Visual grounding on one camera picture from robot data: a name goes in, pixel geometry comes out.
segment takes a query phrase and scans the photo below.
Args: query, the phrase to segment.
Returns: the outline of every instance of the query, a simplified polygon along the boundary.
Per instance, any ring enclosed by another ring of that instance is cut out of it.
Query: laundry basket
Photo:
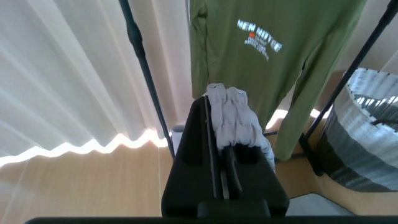
[[[361,192],[398,191],[398,75],[359,68],[343,88],[317,146],[325,172]]]

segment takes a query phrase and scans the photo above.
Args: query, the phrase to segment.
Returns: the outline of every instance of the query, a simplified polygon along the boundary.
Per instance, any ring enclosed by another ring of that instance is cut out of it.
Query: white curtain
[[[169,16],[186,20],[185,1],[155,14],[167,3],[131,1],[131,7],[173,126],[184,121],[192,98],[187,23],[162,27]],[[174,40],[166,44],[162,35]],[[0,2],[0,166],[61,145],[84,153],[91,150],[85,144],[99,150],[129,139],[139,147],[163,136],[118,1]],[[28,149],[36,152],[15,159]]]

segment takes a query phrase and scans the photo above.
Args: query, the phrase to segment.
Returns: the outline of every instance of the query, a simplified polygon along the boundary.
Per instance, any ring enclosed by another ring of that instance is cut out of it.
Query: black pole
[[[163,117],[162,108],[160,107],[159,99],[157,97],[156,88],[152,76],[150,75],[150,70],[148,66],[147,59],[145,57],[145,50],[142,44],[142,36],[141,31],[139,30],[134,18],[132,16],[130,5],[128,0],[119,0],[120,6],[123,11],[124,18],[126,20],[127,25],[127,34],[129,36],[130,43],[134,47],[134,51],[136,52],[137,58],[141,65],[142,72],[145,77],[145,81],[147,83],[150,97],[154,102],[157,116],[160,121],[160,125],[162,125],[164,136],[167,140],[167,144],[169,145],[170,153],[174,159],[174,149],[173,142],[169,136],[169,130],[167,129],[166,121]]]
[[[383,30],[388,26],[394,16],[397,14],[398,11],[398,0],[391,0],[387,6],[387,10],[384,12],[383,16],[379,20],[379,24],[373,30],[372,34],[370,35],[369,39],[366,41],[365,45],[363,45],[361,51],[354,59],[353,63],[349,66],[347,72],[344,74],[343,78],[337,85],[336,89],[331,94],[328,103],[325,107],[321,110],[319,116],[315,119],[315,121],[311,124],[310,129],[305,134],[305,137],[308,139],[311,134],[314,132],[315,128],[317,128],[319,122],[322,120],[323,115],[330,109],[333,102],[344,88],[346,83],[348,82],[349,78],[353,75],[355,70],[358,68],[359,64],[362,62],[363,58],[365,58],[366,54],[369,52],[370,48],[373,46],[377,38],[383,32]]]

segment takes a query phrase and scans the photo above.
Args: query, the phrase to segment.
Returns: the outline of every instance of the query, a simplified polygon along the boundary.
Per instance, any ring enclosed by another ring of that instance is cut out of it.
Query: green shirt
[[[275,145],[288,159],[361,15],[362,0],[191,0],[193,97],[246,91],[265,127],[296,83]]]

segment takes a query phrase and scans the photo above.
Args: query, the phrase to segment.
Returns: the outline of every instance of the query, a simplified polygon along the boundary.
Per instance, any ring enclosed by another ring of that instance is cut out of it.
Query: wooden floor
[[[6,165],[0,169],[1,224],[35,217],[159,217],[171,166],[169,150],[150,142],[111,154],[66,153]],[[398,193],[353,192],[327,175],[317,177],[306,158],[279,162],[276,171],[290,198],[315,192],[360,215],[398,214]]]

